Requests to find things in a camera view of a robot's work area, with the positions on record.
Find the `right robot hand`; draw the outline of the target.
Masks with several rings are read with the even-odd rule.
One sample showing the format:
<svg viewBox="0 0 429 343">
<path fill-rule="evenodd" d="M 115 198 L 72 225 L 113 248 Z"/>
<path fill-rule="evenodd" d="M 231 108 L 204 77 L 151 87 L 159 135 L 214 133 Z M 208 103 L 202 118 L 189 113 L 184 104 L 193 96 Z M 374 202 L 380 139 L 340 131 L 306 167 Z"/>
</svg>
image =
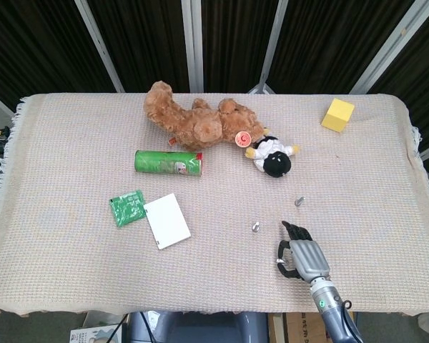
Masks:
<svg viewBox="0 0 429 343">
<path fill-rule="evenodd" d="M 282 221 L 290 240 L 282 240 L 278 245 L 277 258 L 283 259 L 285 250 L 292 256 L 294 269 L 278 264 L 281 275 L 288 279 L 301 279 L 308 284 L 318 277 L 329 279 L 330 267 L 320 245 L 314 241 L 309 231 L 286 221 Z"/>
</svg>

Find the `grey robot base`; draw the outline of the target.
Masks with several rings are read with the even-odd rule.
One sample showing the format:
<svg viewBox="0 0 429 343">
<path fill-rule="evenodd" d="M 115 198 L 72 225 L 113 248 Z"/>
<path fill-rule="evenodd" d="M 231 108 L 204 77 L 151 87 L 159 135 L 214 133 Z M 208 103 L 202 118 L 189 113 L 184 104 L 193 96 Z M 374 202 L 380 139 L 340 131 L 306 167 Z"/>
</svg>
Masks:
<svg viewBox="0 0 429 343">
<path fill-rule="evenodd" d="M 134 312 L 128 343 L 269 343 L 262 312 Z"/>
</svg>

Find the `brown cardboard box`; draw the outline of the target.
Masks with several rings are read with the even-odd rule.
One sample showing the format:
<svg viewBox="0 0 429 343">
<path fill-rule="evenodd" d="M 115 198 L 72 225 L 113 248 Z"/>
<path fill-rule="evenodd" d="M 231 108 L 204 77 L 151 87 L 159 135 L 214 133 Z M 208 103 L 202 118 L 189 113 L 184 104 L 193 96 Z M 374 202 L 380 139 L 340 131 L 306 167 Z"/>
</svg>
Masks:
<svg viewBox="0 0 429 343">
<path fill-rule="evenodd" d="M 270 343 L 332 343 L 318 313 L 268 314 Z"/>
</svg>

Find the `black white penguin plush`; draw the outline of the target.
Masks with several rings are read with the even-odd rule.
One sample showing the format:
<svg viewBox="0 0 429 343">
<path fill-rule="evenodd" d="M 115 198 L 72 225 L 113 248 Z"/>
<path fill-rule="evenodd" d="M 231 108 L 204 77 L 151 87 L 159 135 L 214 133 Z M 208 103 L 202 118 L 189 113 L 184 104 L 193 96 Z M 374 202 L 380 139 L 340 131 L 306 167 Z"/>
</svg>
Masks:
<svg viewBox="0 0 429 343">
<path fill-rule="evenodd" d="M 245 156 L 253 160 L 256 168 L 270 177 L 285 176 L 292 168 L 290 157 L 300 151 L 297 145 L 284 145 L 277 137 L 263 136 L 246 148 Z"/>
</svg>

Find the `illustrated book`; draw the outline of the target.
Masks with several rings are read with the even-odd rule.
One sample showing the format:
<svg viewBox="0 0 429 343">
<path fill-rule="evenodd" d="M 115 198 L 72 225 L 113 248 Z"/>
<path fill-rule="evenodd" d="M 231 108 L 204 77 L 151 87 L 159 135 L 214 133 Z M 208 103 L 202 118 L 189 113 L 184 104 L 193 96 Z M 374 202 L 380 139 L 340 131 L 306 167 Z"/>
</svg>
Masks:
<svg viewBox="0 0 429 343">
<path fill-rule="evenodd" d="M 122 343 L 124 325 L 107 325 L 100 327 L 73 329 L 69 343 Z"/>
</svg>

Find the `yellow foam cube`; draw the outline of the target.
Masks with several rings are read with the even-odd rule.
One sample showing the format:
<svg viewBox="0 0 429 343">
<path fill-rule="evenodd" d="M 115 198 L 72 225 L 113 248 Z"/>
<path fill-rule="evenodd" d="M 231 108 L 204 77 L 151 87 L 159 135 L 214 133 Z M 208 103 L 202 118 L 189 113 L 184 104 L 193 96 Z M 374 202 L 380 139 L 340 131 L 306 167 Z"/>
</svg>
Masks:
<svg viewBox="0 0 429 343">
<path fill-rule="evenodd" d="M 340 133 L 347 126 L 354 109 L 354 104 L 334 98 L 322 119 L 321 125 L 326 129 Z"/>
</svg>

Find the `white card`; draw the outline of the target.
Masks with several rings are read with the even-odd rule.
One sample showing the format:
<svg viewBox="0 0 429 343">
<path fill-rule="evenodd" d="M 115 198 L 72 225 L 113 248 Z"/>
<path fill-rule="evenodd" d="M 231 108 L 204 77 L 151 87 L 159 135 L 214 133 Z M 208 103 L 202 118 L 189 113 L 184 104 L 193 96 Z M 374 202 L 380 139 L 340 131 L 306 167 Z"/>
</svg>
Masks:
<svg viewBox="0 0 429 343">
<path fill-rule="evenodd" d="M 168 194 L 145 204 L 144 210 L 159 250 L 191 237 L 174 194 Z"/>
</svg>

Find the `green snack packet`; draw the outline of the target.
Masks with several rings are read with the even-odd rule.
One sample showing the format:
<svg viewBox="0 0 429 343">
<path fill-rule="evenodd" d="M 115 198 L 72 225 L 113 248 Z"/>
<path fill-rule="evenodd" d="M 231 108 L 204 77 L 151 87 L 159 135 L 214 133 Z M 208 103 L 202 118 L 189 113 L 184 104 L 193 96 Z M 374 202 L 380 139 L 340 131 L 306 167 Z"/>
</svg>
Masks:
<svg viewBox="0 0 429 343">
<path fill-rule="evenodd" d="M 145 200 L 140 190 L 111 198 L 109 205 L 118 227 L 146 217 Z"/>
</svg>

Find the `beige woven tablecloth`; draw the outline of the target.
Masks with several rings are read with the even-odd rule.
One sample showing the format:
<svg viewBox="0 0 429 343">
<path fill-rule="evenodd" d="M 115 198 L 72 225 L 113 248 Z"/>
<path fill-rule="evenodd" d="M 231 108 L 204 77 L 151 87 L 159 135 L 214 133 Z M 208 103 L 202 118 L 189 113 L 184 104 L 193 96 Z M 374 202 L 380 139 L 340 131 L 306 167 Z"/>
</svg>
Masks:
<svg viewBox="0 0 429 343">
<path fill-rule="evenodd" d="M 206 149 L 199 177 L 136 172 L 137 150 L 169 148 L 144 99 L 20 103 L 0 176 L 1 310 L 309 312 L 309 287 L 275 263 L 286 221 L 319 243 L 354 310 L 429 312 L 428 176 L 397 97 L 345 96 L 355 110 L 336 133 L 320 123 L 330 95 L 236 95 L 300 147 L 279 179 L 233 144 Z M 118 227 L 109 200 L 136 190 L 145 204 L 174 194 L 191 237 L 159 250 L 147 215 Z"/>
</svg>

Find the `brown teddy bear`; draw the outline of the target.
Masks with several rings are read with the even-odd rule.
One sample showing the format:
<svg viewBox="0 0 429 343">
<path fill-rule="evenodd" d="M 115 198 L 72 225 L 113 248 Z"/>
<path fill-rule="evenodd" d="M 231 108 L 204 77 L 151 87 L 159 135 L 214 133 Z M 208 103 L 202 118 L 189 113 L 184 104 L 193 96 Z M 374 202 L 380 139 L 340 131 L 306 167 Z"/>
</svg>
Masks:
<svg viewBox="0 0 429 343">
<path fill-rule="evenodd" d="M 240 132 L 249 134 L 252 142 L 268 133 L 256 113 L 233 98 L 223 99 L 217 109 L 211 108 L 204 99 L 196 98 L 191 109 L 184 109 L 174 101 L 171 86 L 163 81 L 153 83 L 143 108 L 152 123 L 190 151 L 221 142 L 235 143 Z"/>
</svg>

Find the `green chips can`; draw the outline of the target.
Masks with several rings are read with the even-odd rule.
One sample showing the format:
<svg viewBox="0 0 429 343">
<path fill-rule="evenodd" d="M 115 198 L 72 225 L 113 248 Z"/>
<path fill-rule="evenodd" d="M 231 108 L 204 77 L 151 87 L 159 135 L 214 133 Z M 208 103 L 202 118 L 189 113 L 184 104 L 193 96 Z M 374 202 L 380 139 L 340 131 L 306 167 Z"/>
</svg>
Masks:
<svg viewBox="0 0 429 343">
<path fill-rule="evenodd" d="M 202 162 L 200 152 L 137 150 L 134 155 L 135 170 L 150 174 L 201 176 Z"/>
</svg>

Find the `dark pleated curtain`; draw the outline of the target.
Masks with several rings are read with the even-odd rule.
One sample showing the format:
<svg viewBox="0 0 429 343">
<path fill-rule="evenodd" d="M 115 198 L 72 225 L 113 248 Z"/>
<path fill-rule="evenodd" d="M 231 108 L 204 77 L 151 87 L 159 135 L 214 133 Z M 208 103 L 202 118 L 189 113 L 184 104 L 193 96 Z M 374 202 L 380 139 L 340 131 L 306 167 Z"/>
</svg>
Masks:
<svg viewBox="0 0 429 343">
<path fill-rule="evenodd" d="M 413 0 L 289 0 L 267 84 L 346 94 Z M 128 92 L 189 90 L 181 0 L 87 0 Z M 202 0 L 204 90 L 242 93 L 260 77 L 278 0 Z M 0 0 L 0 100 L 112 92 L 74 0 Z M 429 148 L 429 18 L 373 84 L 405 102 Z"/>
</svg>

